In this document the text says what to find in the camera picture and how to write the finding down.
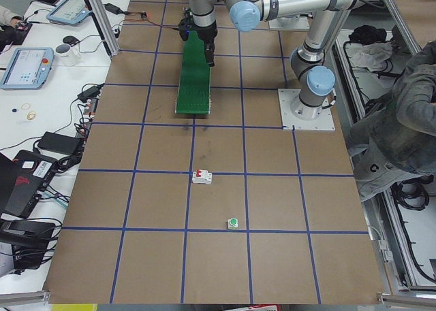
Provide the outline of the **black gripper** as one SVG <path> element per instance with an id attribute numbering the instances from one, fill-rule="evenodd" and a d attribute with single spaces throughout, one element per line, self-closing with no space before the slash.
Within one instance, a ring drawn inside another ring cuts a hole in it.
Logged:
<path id="1" fill-rule="evenodd" d="M 204 56 L 209 67 L 215 66 L 215 38 L 218 30 L 216 22 L 207 27 L 196 25 L 191 14 L 185 14 L 178 24 L 181 39 L 186 42 L 191 32 L 196 32 L 199 39 L 204 42 Z"/>

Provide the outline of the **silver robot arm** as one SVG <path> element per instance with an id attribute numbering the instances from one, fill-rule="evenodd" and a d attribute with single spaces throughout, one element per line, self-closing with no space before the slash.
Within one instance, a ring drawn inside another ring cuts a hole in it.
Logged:
<path id="1" fill-rule="evenodd" d="M 206 63 L 214 66 L 214 40 L 217 36 L 215 4 L 225 3 L 233 25 L 241 32 L 253 30 L 262 21 L 314 12 L 311 28 L 297 49 L 294 62 L 318 64 L 324 57 L 328 41 L 341 12 L 352 10 L 370 0 L 188 0 L 190 11 L 179 22 L 182 40 L 195 31 L 204 43 Z"/>
<path id="2" fill-rule="evenodd" d="M 291 110 L 299 119 L 318 118 L 333 90 L 335 75 L 322 61 L 348 16 L 348 11 L 316 12 L 304 42 L 290 56 L 291 68 L 301 85 L 291 102 Z"/>

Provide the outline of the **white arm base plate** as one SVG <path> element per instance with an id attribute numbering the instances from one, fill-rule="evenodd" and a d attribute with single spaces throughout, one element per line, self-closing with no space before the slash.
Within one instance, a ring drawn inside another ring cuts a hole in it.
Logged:
<path id="1" fill-rule="evenodd" d="M 299 99 L 300 89 L 278 90 L 281 123 L 284 131 L 335 131 L 329 97 L 319 107 L 308 107 Z"/>

